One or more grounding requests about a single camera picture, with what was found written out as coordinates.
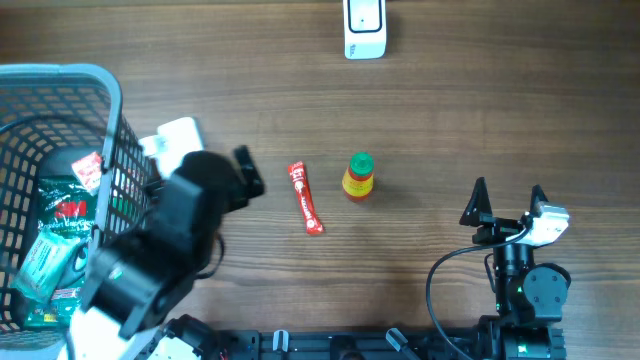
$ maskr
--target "red and white package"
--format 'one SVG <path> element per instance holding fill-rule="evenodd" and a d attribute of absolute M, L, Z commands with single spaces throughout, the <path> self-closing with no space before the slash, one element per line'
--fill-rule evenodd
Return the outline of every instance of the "red and white package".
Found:
<path fill-rule="evenodd" d="M 71 164 L 71 169 L 73 169 L 76 178 L 78 178 L 85 190 L 91 195 L 97 194 L 100 189 L 100 178 L 102 177 L 102 171 L 100 171 L 101 162 L 102 158 L 94 151 Z"/>
<path fill-rule="evenodd" d="M 307 173 L 305 172 L 302 161 L 289 165 L 289 176 L 293 182 L 293 188 L 296 190 L 296 195 L 298 195 L 298 202 L 300 203 L 300 210 L 304 216 L 307 234 L 322 234 L 324 232 L 324 226 L 320 223 L 316 215 L 316 210 L 313 207 L 311 189 L 309 189 Z"/>

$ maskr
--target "basket handle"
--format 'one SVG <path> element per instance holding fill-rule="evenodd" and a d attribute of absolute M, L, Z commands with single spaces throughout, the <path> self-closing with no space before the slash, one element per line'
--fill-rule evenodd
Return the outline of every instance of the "basket handle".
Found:
<path fill-rule="evenodd" d="M 109 93 L 111 109 L 109 110 L 109 121 L 107 123 L 107 133 L 102 148 L 103 167 L 109 169 L 112 166 L 115 155 L 115 137 L 120 126 L 120 116 L 122 115 L 122 90 L 115 76 L 105 68 L 93 64 L 16 64 L 0 65 L 0 76 L 90 76 L 104 85 Z"/>

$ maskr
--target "wood grain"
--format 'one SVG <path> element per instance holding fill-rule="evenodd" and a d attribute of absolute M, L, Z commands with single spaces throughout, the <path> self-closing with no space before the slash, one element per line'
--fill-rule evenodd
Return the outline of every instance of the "wood grain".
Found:
<path fill-rule="evenodd" d="M 516 217 L 531 186 L 569 232 L 537 251 L 573 275 L 573 359 L 640 350 L 640 6 L 631 2 L 390 2 L 384 58 L 342 55 L 339 3 L 0 12 L 0 62 L 93 62 L 121 81 L 141 135 L 192 115 L 208 147 L 253 151 L 267 195 L 230 214 L 228 256 L 175 309 L 222 328 L 350 329 L 430 321 L 424 282 L 471 245 L 457 225 L 485 176 Z M 369 151 L 376 188 L 340 179 Z M 286 166 L 307 163 L 327 234 L 305 235 Z M 434 304 L 472 325 L 494 303 L 482 256 L 449 261 Z"/>

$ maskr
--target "white device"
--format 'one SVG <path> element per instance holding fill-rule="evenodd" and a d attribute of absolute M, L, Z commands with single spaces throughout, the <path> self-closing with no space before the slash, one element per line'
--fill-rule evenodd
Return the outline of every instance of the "white device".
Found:
<path fill-rule="evenodd" d="M 204 150 L 196 120 L 183 117 L 158 126 L 158 135 L 138 140 L 144 155 L 156 160 L 163 179 L 169 178 L 190 152 Z"/>
<path fill-rule="evenodd" d="M 387 46 L 385 0 L 342 0 L 344 11 L 344 56 L 376 59 Z"/>

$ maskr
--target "yellow label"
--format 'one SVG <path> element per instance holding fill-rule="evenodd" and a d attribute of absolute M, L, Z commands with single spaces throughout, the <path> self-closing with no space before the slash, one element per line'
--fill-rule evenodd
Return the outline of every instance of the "yellow label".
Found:
<path fill-rule="evenodd" d="M 349 175 L 349 170 L 347 170 L 342 178 L 342 188 L 351 196 L 365 196 L 373 189 L 373 175 L 365 181 L 358 181 L 354 180 Z"/>

